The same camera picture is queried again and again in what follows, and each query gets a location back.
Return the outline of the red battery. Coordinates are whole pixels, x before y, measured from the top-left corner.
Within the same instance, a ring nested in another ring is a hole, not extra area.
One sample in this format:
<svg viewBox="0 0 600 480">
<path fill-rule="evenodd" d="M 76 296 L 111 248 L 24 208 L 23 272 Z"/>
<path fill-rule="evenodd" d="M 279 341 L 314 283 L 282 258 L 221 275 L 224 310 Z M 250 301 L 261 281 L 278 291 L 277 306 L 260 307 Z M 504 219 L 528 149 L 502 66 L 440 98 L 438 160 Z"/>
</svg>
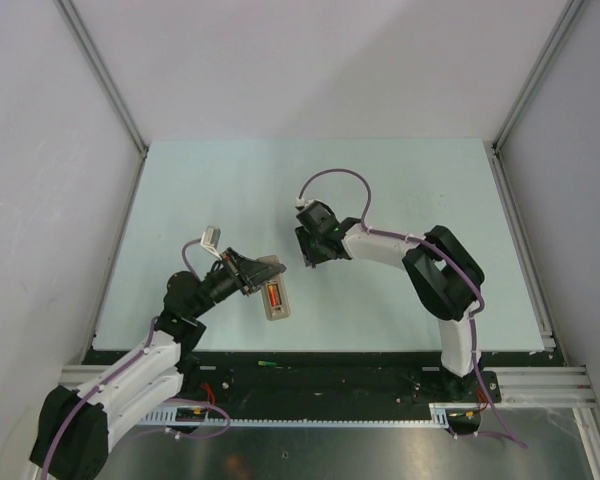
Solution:
<svg viewBox="0 0 600 480">
<path fill-rule="evenodd" d="M 281 303 L 281 297 L 280 297 L 278 286 L 275 283 L 268 284 L 267 285 L 267 293 L 268 293 L 268 298 L 269 298 L 269 303 L 271 305 L 271 308 L 272 309 L 280 308 L 282 303 Z"/>
</svg>

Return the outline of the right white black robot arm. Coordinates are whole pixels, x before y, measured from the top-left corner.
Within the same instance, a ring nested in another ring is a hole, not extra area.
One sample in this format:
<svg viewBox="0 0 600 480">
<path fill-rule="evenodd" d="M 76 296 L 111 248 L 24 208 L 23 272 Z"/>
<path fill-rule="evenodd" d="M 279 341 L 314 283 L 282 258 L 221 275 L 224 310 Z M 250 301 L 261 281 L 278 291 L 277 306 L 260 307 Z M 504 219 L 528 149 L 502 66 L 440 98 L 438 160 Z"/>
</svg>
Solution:
<svg viewBox="0 0 600 480">
<path fill-rule="evenodd" d="M 295 233 L 306 265 L 366 260 L 406 272 L 424 308 L 438 319 L 441 367 L 433 390 L 453 401 L 473 394 L 481 358 L 475 315 L 485 307 L 485 275 L 455 235 L 440 225 L 419 238 L 368 228 L 358 218 L 338 221 L 319 200 L 299 199 L 296 210 Z"/>
</svg>

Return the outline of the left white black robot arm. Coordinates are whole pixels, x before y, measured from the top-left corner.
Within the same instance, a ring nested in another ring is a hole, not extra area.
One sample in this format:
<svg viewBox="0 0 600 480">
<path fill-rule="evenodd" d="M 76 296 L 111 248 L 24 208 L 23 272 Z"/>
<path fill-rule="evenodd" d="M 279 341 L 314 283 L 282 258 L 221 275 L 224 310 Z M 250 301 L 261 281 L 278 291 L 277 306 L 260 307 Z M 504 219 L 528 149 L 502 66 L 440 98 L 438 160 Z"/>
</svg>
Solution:
<svg viewBox="0 0 600 480">
<path fill-rule="evenodd" d="M 187 400 L 201 387 L 193 351 L 200 318 L 235 293 L 252 295 L 286 270 L 228 248 L 204 277 L 173 274 L 162 312 L 146 337 L 107 370 L 78 387 L 58 385 L 42 404 L 30 461 L 42 478 L 94 479 L 122 437 L 161 403 Z"/>
</svg>

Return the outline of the white remote control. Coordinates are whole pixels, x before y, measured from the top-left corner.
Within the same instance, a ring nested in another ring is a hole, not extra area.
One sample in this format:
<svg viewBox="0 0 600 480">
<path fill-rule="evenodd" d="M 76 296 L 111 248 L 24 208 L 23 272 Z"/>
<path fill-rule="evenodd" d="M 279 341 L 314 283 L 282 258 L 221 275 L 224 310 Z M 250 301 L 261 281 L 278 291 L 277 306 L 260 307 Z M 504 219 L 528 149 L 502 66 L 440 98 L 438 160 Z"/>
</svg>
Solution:
<svg viewBox="0 0 600 480">
<path fill-rule="evenodd" d="M 291 315 L 283 273 L 279 273 L 268 280 L 260 289 L 260 292 L 263 298 L 265 316 L 269 321 L 286 319 Z"/>
</svg>

